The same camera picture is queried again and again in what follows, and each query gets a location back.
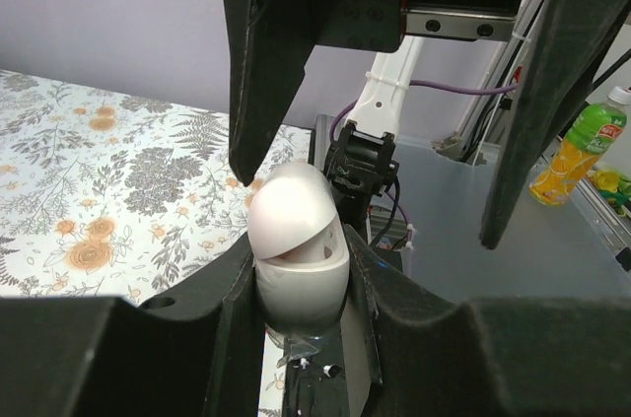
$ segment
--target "purple wall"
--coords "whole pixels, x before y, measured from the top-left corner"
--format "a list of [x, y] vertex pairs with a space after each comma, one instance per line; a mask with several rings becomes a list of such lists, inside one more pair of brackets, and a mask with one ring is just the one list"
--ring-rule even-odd
[[[415, 77], [475, 86], [496, 43], [430, 40]], [[364, 86], [373, 54], [317, 48], [287, 117], [313, 126]], [[170, 102], [228, 109], [222, 0], [0, 0], [0, 68]], [[469, 97], [412, 89], [402, 134], [451, 134]]]

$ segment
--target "yellow object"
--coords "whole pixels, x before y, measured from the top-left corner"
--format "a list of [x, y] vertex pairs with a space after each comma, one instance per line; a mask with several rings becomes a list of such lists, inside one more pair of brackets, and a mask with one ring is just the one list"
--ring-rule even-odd
[[550, 167], [530, 184], [530, 192], [546, 205], [563, 205], [568, 194], [601, 156], [581, 151], [564, 139]]
[[620, 183], [620, 175], [612, 171], [598, 171], [592, 176], [592, 183], [598, 190], [616, 193]]

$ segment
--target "mounting hole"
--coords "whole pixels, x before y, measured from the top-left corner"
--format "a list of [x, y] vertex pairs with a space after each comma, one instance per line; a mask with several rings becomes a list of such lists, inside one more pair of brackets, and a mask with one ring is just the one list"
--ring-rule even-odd
[[175, 303], [173, 297], [152, 297], [147, 302], [140, 306], [141, 309], [153, 310], [153, 309], [165, 309], [172, 306]]
[[493, 27], [491, 25], [480, 25], [477, 27], [477, 35], [480, 37], [488, 37], [493, 34]]
[[430, 33], [437, 33], [441, 30], [441, 24], [438, 22], [438, 20], [430, 20], [425, 23], [425, 29]]

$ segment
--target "black cable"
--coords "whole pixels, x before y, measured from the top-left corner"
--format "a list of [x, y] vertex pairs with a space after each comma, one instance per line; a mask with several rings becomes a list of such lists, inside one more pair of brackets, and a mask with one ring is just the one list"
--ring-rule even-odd
[[380, 229], [377, 235], [371, 241], [371, 246], [374, 247], [382, 240], [387, 231], [392, 227], [394, 222], [394, 216], [396, 215], [396, 209], [398, 208], [398, 200], [401, 197], [401, 185], [398, 183], [398, 177], [394, 178], [394, 203], [392, 204], [392, 210], [390, 216], [387, 219], [386, 225]]
[[392, 250], [395, 250], [396, 247], [399, 246], [403, 242], [407, 242], [407, 233], [405, 234], [403, 238], [397, 240], [396, 243], [392, 245]]
[[[534, 12], [534, 15], [532, 16], [532, 19], [528, 22], [526, 26], [525, 35], [529, 34], [530, 31], [532, 30], [532, 27], [534, 26], [534, 22], [536, 21], [537, 16], [539, 15], [539, 13], [541, 12], [543, 8], [544, 2], [545, 0], [541, 0], [541, 2], [539, 3], [539, 6]], [[511, 58], [509, 59], [508, 63], [506, 64], [506, 67], [504, 68], [504, 72], [502, 73], [502, 76], [500, 77], [501, 81], [505, 80], [509, 76], [510, 67], [513, 65], [513, 62], [515, 62], [515, 60], [517, 59], [520, 53], [520, 50], [522, 50], [523, 45], [524, 45], [524, 41], [520, 39], [518, 44], [515, 47], [515, 50], [513, 51], [513, 54], [511, 54]], [[466, 163], [468, 159], [471, 157], [471, 155], [475, 153], [475, 151], [477, 150], [477, 146], [482, 140], [482, 136], [484, 136], [484, 130], [486, 129], [485, 125], [488, 119], [488, 114], [492, 110], [496, 97], [501, 97], [501, 96], [496, 95], [493, 97], [489, 97], [489, 99], [486, 101], [486, 105], [484, 106], [484, 108], [480, 112], [480, 115], [475, 121], [475, 124], [473, 125], [473, 129], [471, 130], [471, 134], [469, 135], [470, 142], [468, 144], [468, 148], [466, 149], [464, 154], [462, 154], [462, 156], [460, 157], [461, 162]]]
[[594, 80], [592, 91], [595, 91], [598, 87], [604, 84], [609, 77], [611, 77], [620, 67], [626, 64], [629, 60], [631, 60], [631, 49], [622, 54], [618, 60], [611, 64], [611, 67], [602, 72], [602, 75]]

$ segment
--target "black metal bracket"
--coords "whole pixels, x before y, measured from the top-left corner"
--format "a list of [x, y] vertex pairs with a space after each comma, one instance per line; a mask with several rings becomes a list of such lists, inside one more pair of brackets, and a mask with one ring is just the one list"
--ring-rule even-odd
[[392, 160], [394, 148], [391, 134], [374, 138], [359, 133], [349, 122], [326, 153], [324, 175], [339, 196], [340, 220], [360, 234], [373, 195], [388, 190], [398, 173], [398, 163]]

